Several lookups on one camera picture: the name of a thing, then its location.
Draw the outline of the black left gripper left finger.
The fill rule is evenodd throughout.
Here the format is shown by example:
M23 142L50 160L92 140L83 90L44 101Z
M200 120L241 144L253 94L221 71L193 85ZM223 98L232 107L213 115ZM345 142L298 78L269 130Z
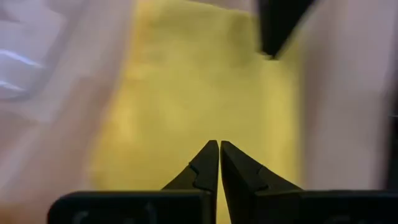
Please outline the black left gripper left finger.
M77 191L57 199L48 224L215 223L219 147L208 141L160 190Z

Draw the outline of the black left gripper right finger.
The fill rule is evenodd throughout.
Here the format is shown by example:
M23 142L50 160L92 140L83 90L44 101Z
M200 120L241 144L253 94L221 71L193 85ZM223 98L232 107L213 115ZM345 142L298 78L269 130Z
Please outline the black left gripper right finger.
M231 223L397 223L397 192L304 190L229 141L220 148Z

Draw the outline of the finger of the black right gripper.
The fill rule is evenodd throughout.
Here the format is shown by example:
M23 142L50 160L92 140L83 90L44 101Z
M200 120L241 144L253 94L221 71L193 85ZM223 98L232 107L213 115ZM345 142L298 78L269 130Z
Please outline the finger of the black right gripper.
M314 0L258 0L261 50L276 58Z

